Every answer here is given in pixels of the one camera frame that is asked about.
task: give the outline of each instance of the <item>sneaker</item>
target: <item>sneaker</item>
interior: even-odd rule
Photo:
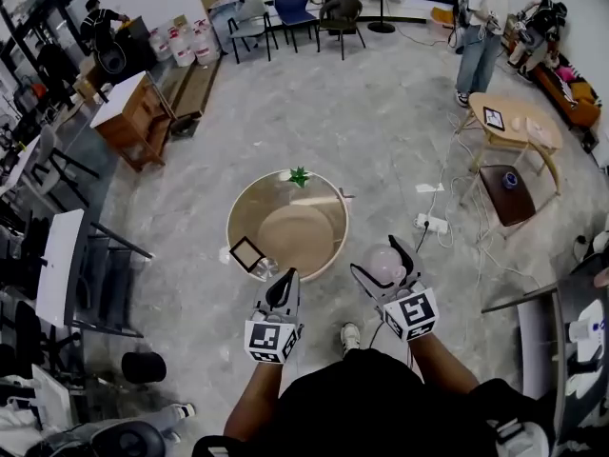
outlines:
[[[520,78],[522,78],[524,81],[526,81],[527,83],[532,83],[533,80],[531,79],[531,76],[529,74],[529,72],[526,70],[525,67],[522,67],[518,70],[518,72],[516,73]]]
[[[189,416],[194,416],[197,414],[197,412],[194,409],[194,406],[191,405],[190,403],[186,403],[185,405],[173,405],[177,410],[178,413],[180,414],[180,418],[181,419],[185,419],[188,418]]]
[[[460,107],[463,107],[464,109],[469,107],[469,95],[467,93],[459,93],[457,91],[455,99]]]
[[[169,440],[173,445],[177,445],[182,442],[182,437],[178,435],[175,431],[171,431],[170,433],[163,435],[166,440]]]
[[[360,348],[360,330],[351,322],[341,328],[341,342],[343,342],[343,357],[352,349]]]

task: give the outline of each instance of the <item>backpack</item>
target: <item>backpack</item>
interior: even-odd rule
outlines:
[[[469,0],[459,0],[456,23],[459,27],[468,28],[473,11],[469,9]]]

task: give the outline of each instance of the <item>person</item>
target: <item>person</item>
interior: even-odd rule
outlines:
[[[88,0],[85,8],[88,15],[80,26],[81,37],[90,48],[103,52],[114,42],[112,21],[128,22],[129,18],[114,10],[100,9],[99,0]]]
[[[408,344],[424,383],[406,364],[361,349],[358,328],[341,330],[341,362],[297,379],[278,397],[282,365],[259,363],[226,421],[193,457],[229,455],[497,455],[492,422],[535,422],[554,439],[553,409],[502,380],[479,384],[432,333]]]
[[[560,28],[565,26],[567,17],[567,8],[562,2],[555,4],[552,0],[534,0],[518,13],[518,20],[524,21],[526,13],[535,7],[535,12],[526,22],[526,33],[531,42],[520,40],[507,61],[512,68],[519,68],[518,75],[527,81],[531,81],[530,71],[543,61],[548,51],[553,59],[558,57]],[[519,67],[526,51],[532,52],[532,55]]]
[[[194,406],[190,403],[186,403],[169,405],[160,411],[145,414],[137,418],[104,420],[102,422],[86,423],[84,425],[74,427],[71,430],[62,431],[60,433],[54,433],[47,436],[43,441],[31,447],[26,452],[25,457],[50,457],[50,455],[55,454],[62,455],[62,453],[59,452],[60,449],[78,447],[80,445],[86,446],[90,443],[93,435],[98,433],[100,430],[110,428],[116,424],[124,423],[130,420],[146,422],[153,426],[163,436],[166,446],[171,447],[175,444],[179,444],[182,441],[180,435],[173,430],[173,427],[175,427],[181,420],[194,416],[195,414],[196,412]]]
[[[36,58],[36,66],[39,72],[43,72],[49,78],[49,90],[58,100],[61,100],[71,109],[74,105],[69,99],[69,93],[64,87],[64,81],[73,85],[76,81],[76,73],[73,65],[68,60],[64,52],[52,43],[36,43],[38,57]]]
[[[493,76],[507,22],[509,0],[469,0],[470,25],[463,36],[463,55],[457,77],[457,103],[467,107],[470,93],[485,92]]]

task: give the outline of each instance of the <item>picture frame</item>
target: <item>picture frame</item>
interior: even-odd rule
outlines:
[[[498,110],[484,107],[484,124],[493,129],[505,131],[505,124],[503,123],[503,115]]]

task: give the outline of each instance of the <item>blue chair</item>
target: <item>blue chair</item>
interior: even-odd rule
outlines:
[[[306,4],[308,0],[275,0],[275,10],[277,15],[282,21],[285,34],[285,42],[289,45],[287,39],[287,29],[289,28],[292,34],[292,41],[294,41],[294,50],[298,52],[296,47],[296,38],[294,37],[294,27],[307,24],[308,38],[311,38],[311,26],[315,30],[315,38],[317,39],[317,46],[320,44],[320,35],[317,30],[317,18],[306,11]]]

